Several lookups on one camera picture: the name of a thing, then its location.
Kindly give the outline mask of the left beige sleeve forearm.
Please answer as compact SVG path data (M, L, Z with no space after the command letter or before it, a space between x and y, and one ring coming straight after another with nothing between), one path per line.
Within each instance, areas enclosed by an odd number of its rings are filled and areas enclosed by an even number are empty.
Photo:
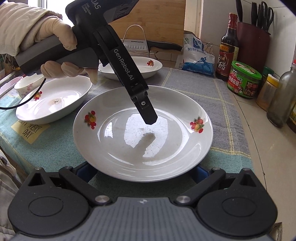
M1 53L16 56L20 50L34 44L41 24L50 17L60 18L58 13L24 3L1 3Z

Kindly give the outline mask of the left gloved hand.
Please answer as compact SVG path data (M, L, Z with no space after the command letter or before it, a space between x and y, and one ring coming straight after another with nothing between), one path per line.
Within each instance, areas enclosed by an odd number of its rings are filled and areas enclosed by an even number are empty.
M69 25L64 23L57 16L43 16L38 20L26 34L21 42L20 50L23 52L29 49L33 44L55 35L66 50L76 49L77 39ZM98 82L97 69L83 69L70 62L59 64L54 61L48 61L41 66L41 73L47 79L76 77L82 73L87 73L93 84Z

